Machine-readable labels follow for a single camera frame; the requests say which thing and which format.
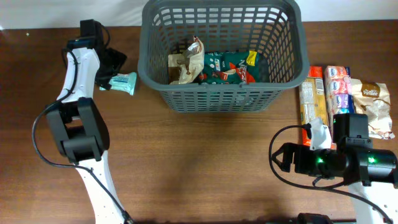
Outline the multicolour tissue multipack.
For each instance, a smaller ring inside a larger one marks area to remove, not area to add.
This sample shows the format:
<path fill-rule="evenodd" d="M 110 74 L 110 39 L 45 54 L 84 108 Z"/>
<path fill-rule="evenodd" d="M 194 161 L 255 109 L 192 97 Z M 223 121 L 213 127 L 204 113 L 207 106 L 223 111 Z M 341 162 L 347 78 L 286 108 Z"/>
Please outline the multicolour tissue multipack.
<path fill-rule="evenodd" d="M 333 131 L 335 114 L 355 113 L 350 68 L 327 66 L 324 72 L 324 87 L 329 128 Z"/>

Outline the beige brown snack bag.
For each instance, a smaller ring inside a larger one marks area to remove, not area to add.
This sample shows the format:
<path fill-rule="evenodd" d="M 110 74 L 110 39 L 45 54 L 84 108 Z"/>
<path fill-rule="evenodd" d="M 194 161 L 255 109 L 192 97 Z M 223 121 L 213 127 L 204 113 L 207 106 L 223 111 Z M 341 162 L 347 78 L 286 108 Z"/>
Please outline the beige brown snack bag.
<path fill-rule="evenodd" d="M 182 54 L 168 56 L 170 85 L 192 83 L 204 68 L 205 48 L 202 41 L 193 36 L 193 43 Z"/>
<path fill-rule="evenodd" d="M 368 117 L 369 136 L 376 139 L 394 139 L 390 93 L 386 84 L 352 78 L 351 93 L 356 113 Z"/>

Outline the green coffee snack bag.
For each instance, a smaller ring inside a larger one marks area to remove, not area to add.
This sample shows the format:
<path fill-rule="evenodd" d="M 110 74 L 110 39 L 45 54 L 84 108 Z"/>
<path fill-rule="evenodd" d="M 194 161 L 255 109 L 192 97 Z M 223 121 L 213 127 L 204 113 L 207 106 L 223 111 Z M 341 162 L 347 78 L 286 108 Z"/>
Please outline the green coffee snack bag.
<path fill-rule="evenodd" d="M 209 52 L 204 56 L 204 68 L 198 75 L 199 84 L 248 84 L 260 80 L 261 56 L 255 51 Z"/>

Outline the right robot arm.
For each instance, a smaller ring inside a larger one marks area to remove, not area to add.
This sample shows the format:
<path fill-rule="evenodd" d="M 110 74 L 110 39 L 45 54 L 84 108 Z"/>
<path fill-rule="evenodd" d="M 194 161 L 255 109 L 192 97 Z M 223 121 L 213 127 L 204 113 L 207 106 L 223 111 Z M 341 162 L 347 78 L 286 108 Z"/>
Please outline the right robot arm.
<path fill-rule="evenodd" d="M 316 118 L 299 127 L 310 145 L 287 142 L 269 150 L 271 171 L 294 171 L 314 177 L 311 185 L 285 184 L 300 189 L 344 195 L 353 199 L 357 223 L 397 223 L 397 157 L 375 149 L 365 114 L 336 114 L 332 128 Z"/>

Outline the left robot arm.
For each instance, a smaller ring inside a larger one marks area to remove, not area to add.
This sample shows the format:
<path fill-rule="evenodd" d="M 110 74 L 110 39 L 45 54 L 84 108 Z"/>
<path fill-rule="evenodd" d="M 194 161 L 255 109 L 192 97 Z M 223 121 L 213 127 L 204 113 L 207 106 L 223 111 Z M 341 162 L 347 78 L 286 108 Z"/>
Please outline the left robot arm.
<path fill-rule="evenodd" d="M 109 31 L 100 22 L 80 22 L 80 35 L 63 50 L 67 72 L 60 94 L 44 109 L 66 168 L 75 169 L 86 188 L 95 223 L 133 223 L 118 199 L 108 164 L 109 131 L 97 108 L 96 86 L 110 90 L 127 57 L 109 45 Z"/>

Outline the teal wet wipes pack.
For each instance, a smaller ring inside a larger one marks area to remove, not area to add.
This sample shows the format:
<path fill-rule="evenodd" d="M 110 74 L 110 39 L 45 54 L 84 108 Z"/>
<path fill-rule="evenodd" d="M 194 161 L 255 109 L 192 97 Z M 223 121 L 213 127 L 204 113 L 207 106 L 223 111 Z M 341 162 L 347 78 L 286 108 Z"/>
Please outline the teal wet wipes pack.
<path fill-rule="evenodd" d="M 107 80 L 110 79 L 109 83 L 111 84 L 110 90 L 124 91 L 131 96 L 134 94 L 136 81 L 137 81 L 137 73 L 132 72 L 128 74 L 117 74 L 113 77 L 102 78 L 99 80 Z"/>

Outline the red spaghetti packet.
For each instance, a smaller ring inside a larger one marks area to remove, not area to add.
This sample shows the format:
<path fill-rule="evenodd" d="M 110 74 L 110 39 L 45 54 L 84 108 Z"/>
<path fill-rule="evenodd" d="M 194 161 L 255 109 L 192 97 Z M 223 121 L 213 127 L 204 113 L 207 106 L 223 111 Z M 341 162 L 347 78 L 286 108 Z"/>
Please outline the red spaghetti packet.
<path fill-rule="evenodd" d="M 316 118 L 321 118 L 323 124 L 329 127 L 321 67 L 310 67 L 308 78 L 299 86 L 299 97 L 302 125 L 309 124 Z M 310 147 L 309 130 L 310 127 L 302 129 L 302 140 L 303 145 Z"/>

